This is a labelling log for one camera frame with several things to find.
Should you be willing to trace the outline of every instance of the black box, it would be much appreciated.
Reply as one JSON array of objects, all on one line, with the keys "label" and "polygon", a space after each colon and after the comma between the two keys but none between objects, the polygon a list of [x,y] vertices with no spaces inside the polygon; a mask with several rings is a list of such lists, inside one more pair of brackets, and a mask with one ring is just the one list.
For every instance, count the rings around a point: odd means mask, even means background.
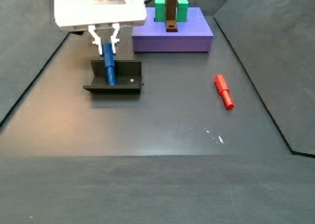
[{"label": "black box", "polygon": [[93,60],[94,80],[85,89],[91,93],[141,93],[142,91],[142,62],[135,60],[115,61],[117,85],[109,86],[103,60]]}]

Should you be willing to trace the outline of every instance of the gray wall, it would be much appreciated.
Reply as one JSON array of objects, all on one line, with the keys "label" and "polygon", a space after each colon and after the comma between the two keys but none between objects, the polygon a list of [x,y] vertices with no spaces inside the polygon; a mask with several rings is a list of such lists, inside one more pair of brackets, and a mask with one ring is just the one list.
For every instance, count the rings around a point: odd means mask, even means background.
[{"label": "gray wall", "polygon": [[0,0],[0,123],[67,33],[54,19],[54,0]]},{"label": "gray wall", "polygon": [[315,154],[315,0],[229,0],[217,21],[292,150]]}]

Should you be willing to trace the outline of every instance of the green block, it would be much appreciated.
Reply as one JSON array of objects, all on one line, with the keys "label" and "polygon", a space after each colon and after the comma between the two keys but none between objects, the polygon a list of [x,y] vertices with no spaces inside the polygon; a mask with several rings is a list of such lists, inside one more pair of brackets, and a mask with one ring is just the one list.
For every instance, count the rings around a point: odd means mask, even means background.
[{"label": "green block", "polygon": [[155,0],[155,17],[154,21],[163,22],[166,21],[166,0]]},{"label": "green block", "polygon": [[179,21],[179,22],[186,22],[187,21],[189,6],[190,6],[189,0],[178,0],[177,21]]}]

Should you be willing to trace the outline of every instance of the purple block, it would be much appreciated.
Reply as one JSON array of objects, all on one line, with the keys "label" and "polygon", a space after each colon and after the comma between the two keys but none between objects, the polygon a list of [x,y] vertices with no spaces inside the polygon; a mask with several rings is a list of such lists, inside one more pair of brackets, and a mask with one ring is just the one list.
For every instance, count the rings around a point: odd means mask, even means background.
[{"label": "purple block", "polygon": [[189,21],[178,22],[179,32],[166,32],[166,23],[154,22],[154,7],[147,7],[145,26],[134,28],[135,52],[209,52],[213,30],[200,7],[189,8]]}]

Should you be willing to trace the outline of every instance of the brown block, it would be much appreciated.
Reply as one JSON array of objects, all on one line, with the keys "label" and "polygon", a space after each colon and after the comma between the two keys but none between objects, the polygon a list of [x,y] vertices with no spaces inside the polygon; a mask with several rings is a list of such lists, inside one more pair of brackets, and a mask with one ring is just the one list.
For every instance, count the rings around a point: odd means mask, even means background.
[{"label": "brown block", "polygon": [[178,0],[166,0],[166,20],[177,20]]},{"label": "brown block", "polygon": [[178,32],[178,23],[175,20],[166,21],[166,32]]}]

